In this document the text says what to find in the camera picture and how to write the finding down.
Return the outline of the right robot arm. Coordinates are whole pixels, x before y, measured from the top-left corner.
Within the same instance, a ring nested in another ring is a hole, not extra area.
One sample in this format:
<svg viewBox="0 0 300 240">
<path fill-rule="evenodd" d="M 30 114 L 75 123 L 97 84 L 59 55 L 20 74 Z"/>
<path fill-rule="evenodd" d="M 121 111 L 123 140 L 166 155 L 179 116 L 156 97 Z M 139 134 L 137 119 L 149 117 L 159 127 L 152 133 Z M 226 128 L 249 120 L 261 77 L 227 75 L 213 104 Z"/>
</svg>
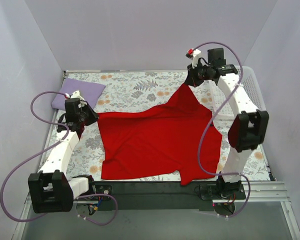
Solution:
<svg viewBox="0 0 300 240">
<path fill-rule="evenodd" d="M 187 66 L 185 83 L 198 87 L 204 81 L 214 81 L 225 96 L 222 105 L 229 104 L 234 114 L 227 134 L 230 151 L 225 166 L 215 182 L 199 186 L 199 194 L 203 200 L 245 199 L 242 173 L 253 150 L 264 142 L 269 113 L 252 102 L 240 82 L 243 71 L 226 63 L 223 48 L 209 49 L 207 59 L 193 48 L 186 56 L 191 64 Z"/>
</svg>

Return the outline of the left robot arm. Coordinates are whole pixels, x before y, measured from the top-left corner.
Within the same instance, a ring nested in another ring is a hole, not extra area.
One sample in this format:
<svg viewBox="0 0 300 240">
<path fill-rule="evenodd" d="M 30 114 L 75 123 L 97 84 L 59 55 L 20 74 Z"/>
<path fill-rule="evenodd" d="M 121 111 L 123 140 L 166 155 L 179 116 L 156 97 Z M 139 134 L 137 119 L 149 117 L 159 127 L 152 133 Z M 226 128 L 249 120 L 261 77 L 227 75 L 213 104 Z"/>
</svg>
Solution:
<svg viewBox="0 0 300 240">
<path fill-rule="evenodd" d="M 64 106 L 65 113 L 58 120 L 57 145 L 38 172 L 28 177 L 32 207 L 37 214 L 69 212 L 79 196 L 91 200 L 97 193 L 91 175 L 67 179 L 67 168 L 85 127 L 96 123 L 99 116 L 80 96 L 72 95 Z"/>
</svg>

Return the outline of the red t shirt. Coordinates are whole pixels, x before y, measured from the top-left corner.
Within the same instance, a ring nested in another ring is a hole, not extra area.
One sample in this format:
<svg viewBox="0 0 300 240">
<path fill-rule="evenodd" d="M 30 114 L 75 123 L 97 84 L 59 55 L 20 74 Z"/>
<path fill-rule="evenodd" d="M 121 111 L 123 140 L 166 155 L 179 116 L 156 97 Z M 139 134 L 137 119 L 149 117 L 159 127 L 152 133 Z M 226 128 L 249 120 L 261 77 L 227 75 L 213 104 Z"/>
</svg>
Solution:
<svg viewBox="0 0 300 240">
<path fill-rule="evenodd" d="M 211 117 L 186 84 L 166 103 L 148 110 L 101 113 L 101 178 L 130 180 L 179 172 L 182 185 L 211 178 L 222 143 Z"/>
</svg>

